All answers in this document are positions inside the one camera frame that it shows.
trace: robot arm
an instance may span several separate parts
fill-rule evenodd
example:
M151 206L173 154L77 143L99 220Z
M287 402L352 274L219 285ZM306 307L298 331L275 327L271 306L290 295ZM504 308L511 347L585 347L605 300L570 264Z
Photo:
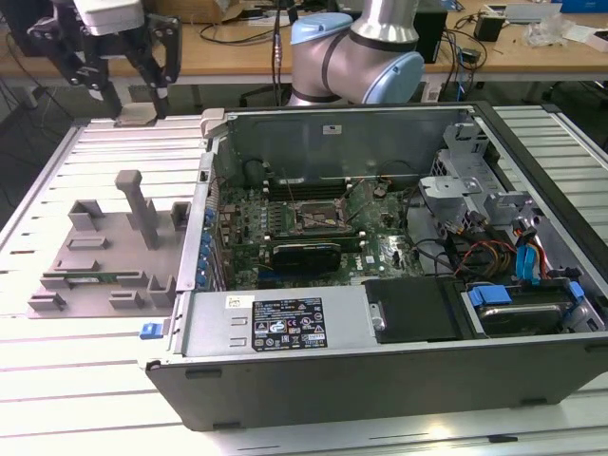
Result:
M138 70L157 112L167 115L167 86L181 69L181 23L177 18L144 14L140 0L52 0L52 18L28 30L36 43L73 86L85 85L103 100L116 119L123 109L109 80L107 60L125 56ZM165 48L165 66L152 54L152 36ZM81 49L84 60L76 53Z
M409 100L424 71L424 59L415 52L417 5L418 0L365 0L363 14L354 23L342 13L297 21L289 105Z

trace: workbench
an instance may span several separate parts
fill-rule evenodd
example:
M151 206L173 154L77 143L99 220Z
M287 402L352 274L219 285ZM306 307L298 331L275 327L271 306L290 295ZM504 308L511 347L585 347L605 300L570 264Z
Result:
M608 223L608 163L598 148L559 113L538 106L497 111L608 241L602 231ZM205 456L330 449L344 455L434 450L467 456L608 450L608 374L556 406L196 433L181 424L140 368L166 341L140 340L139 330L161 319L26 319L27 300L67 235L67 212L75 200L96 199L105 213L127 211L114 179L121 169L133 168L142 171L142 192L157 210L191 199L202 152L199 123L199 117L188 116L146 128L114 128L110 120L72 127L0 233L3 456L193 449ZM501 167L524 189L508 161Z
M516 3L506 0L504 3ZM451 12L447 18L449 27L463 16L477 12L487 2L463 0L465 11ZM565 14L567 19L579 25L604 28L608 25L608 14ZM235 47L209 43L199 38L199 25L183 26L183 51L181 74L177 84L182 85L226 85L269 84L272 81L271 43ZM235 23L218 28L215 35L221 40L242 39L268 29ZM474 24L463 31L473 32ZM568 42L566 47L532 48L523 43L523 26L511 25L502 30L497 43L487 43L487 62L475 74L475 81L493 82L540 82L540 81L595 81L604 80L608 74L608 54L598 52L581 43ZM282 31L284 43L283 81L291 81L292 53L291 29ZM4 37L0 39L0 75L12 86L32 86L30 80L7 53ZM464 36L458 37L461 46L478 48ZM44 58L23 58L25 68L45 86L66 86L55 67ZM141 86L142 80L126 60L111 63L111 75L122 98L128 97L129 86ZM441 84L446 80L451 67L449 45L443 43L437 62L426 65L423 81L426 88L423 101L437 100Z

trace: wooden desk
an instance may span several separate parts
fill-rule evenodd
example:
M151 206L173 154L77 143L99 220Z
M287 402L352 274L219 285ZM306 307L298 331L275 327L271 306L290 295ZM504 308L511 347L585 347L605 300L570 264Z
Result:
M479 10L482 0L464 0L466 10L451 13L447 18L449 27L462 16ZM567 14L577 24L594 27L606 27L608 14ZM472 33L474 24L467 25L463 31ZM242 24L223 26L217 29L216 38L236 40L260 33L268 28L248 27ZM200 26L186 25L183 28L183 51L181 74L178 84L266 84L271 81L271 44L270 42L252 46L225 46L209 43L199 38ZM213 31L206 31L208 36ZM523 43L523 26L509 26L501 32L497 43L486 44L487 62L475 79L477 81L591 81L608 78L608 54L602 54L584 44L568 42L566 47L532 48ZM291 30L282 31L283 42L288 44ZM464 36L458 37L458 44L475 48L474 42ZM291 81L292 54L291 47L284 46L283 80ZM4 38L0 38L0 75L13 86L31 86L31 81L23 74L7 53ZM23 58L22 63L28 71L44 84L64 86L55 67L44 58ZM449 47L442 44L437 63L427 65L424 81L426 99L433 101L433 94L446 80L451 67ZM111 63L111 74L117 86L123 91L127 86L140 86L142 80L130 64L125 61Z

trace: motherboard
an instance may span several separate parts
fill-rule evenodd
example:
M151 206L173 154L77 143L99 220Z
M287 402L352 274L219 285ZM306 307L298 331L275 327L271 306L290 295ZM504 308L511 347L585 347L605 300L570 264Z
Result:
M424 274L402 220L413 189L392 191L373 180L317 195L285 187L221 188L218 229L228 290L358 285Z

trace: warning label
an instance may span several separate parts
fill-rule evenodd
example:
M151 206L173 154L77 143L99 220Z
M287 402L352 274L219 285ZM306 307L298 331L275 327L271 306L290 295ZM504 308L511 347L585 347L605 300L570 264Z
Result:
M257 352L327 347L320 297L254 301L252 346Z

